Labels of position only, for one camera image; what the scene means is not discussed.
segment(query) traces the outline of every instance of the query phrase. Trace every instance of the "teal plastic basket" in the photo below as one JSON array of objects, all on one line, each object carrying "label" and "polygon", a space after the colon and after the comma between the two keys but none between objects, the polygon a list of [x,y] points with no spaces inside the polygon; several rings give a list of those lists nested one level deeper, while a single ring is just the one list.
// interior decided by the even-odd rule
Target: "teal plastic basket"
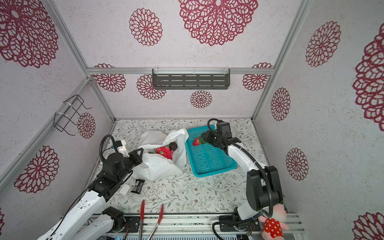
[{"label": "teal plastic basket", "polygon": [[225,152],[209,143],[193,146],[192,143],[202,133],[208,130],[207,126],[196,127],[188,130],[189,138],[185,143],[187,153],[192,166],[192,172],[196,177],[206,177],[235,169],[237,163]]}]

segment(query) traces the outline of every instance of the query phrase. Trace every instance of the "leaf pattern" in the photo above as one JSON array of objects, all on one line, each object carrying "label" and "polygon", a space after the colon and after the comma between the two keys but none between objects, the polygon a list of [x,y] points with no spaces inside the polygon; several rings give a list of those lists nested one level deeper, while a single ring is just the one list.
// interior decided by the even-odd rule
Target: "leaf pattern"
[{"label": "leaf pattern", "polygon": [[[117,140],[125,140],[127,150],[138,147],[140,136],[148,129],[168,134],[180,128],[191,129],[205,126],[208,119],[162,119],[162,120],[120,120],[112,133]],[[233,136],[238,137],[247,151],[256,160],[266,164],[259,140],[250,119],[226,119],[231,125]],[[104,152],[107,157],[114,150]],[[102,169],[99,164],[96,174]],[[164,204],[165,212],[229,212],[245,200],[246,173],[237,167],[234,170],[208,177],[196,177],[187,156],[181,175],[149,182],[143,185],[141,194],[129,192],[121,195],[116,192],[106,203],[104,209],[113,206],[125,213],[140,212],[142,200],[145,200],[145,212],[159,212]],[[131,178],[127,184],[134,186]]]}]

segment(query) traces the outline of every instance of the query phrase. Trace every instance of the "black wire rack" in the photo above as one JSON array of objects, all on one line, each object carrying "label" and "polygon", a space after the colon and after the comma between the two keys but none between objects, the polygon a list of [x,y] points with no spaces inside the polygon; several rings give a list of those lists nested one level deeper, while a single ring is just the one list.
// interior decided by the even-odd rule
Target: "black wire rack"
[{"label": "black wire rack", "polygon": [[[76,98],[73,100],[73,102],[72,102],[72,103],[69,103],[69,101],[70,101],[71,99],[73,99],[74,97],[76,97]],[[76,100],[80,102],[80,105],[75,109],[75,108],[73,107],[73,104],[76,102]],[[72,118],[73,118],[73,116],[74,116],[75,114],[78,114],[79,117],[81,116],[81,115],[79,114],[79,112],[78,112],[78,110],[79,110],[79,108],[80,108],[81,106],[83,106],[85,109],[91,109],[92,107],[90,107],[90,108],[86,108],[86,107],[84,106],[84,100],[83,100],[83,99],[80,97],[80,95],[78,95],[78,94],[76,94],[76,95],[74,95],[74,96],[68,98],[67,100],[64,101],[64,103],[69,104],[71,107],[68,108],[64,113],[55,113],[55,115],[54,115],[54,117],[53,117],[53,126],[54,126],[57,130],[59,130],[60,132],[65,131],[68,135],[75,136],[75,134],[70,134],[69,132],[67,132],[67,130],[65,130],[66,126],[68,125],[69,122],[73,123],[73,124],[76,125],[76,126],[78,125],[78,124],[76,124],[76,123],[74,123],[74,122],[72,121]],[[71,108],[74,110],[74,113],[72,114],[71,117],[68,117],[68,115],[66,114],[66,112],[67,112],[69,109],[71,109]],[[57,116],[57,115],[60,115],[60,117],[59,117],[59,119],[58,119],[57,122],[56,122],[56,116]],[[66,118],[68,119],[68,121],[67,121],[67,123],[64,125],[64,127],[62,127],[61,125],[59,125],[59,122],[60,122],[60,120],[61,120],[61,118],[62,118],[63,116],[66,117]]]}]

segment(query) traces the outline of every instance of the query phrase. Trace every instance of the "plush toy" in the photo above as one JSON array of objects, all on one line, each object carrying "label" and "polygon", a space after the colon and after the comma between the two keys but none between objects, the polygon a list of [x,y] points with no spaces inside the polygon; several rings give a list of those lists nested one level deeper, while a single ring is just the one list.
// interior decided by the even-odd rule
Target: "plush toy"
[{"label": "plush toy", "polygon": [[264,223],[264,230],[262,232],[263,239],[284,240],[281,229],[289,230],[289,227],[284,223],[287,220],[287,214],[285,213],[283,205],[277,204],[273,207],[272,218],[260,216],[258,219]]}]

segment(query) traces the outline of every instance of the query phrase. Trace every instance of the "red object in plastic bag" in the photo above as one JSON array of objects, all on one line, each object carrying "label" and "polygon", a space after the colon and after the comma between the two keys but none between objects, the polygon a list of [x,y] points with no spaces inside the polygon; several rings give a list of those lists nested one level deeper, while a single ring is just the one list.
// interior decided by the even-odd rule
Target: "red object in plastic bag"
[{"label": "red object in plastic bag", "polygon": [[172,160],[173,151],[170,150],[169,147],[159,147],[156,151],[161,156],[166,157],[166,158]]}]

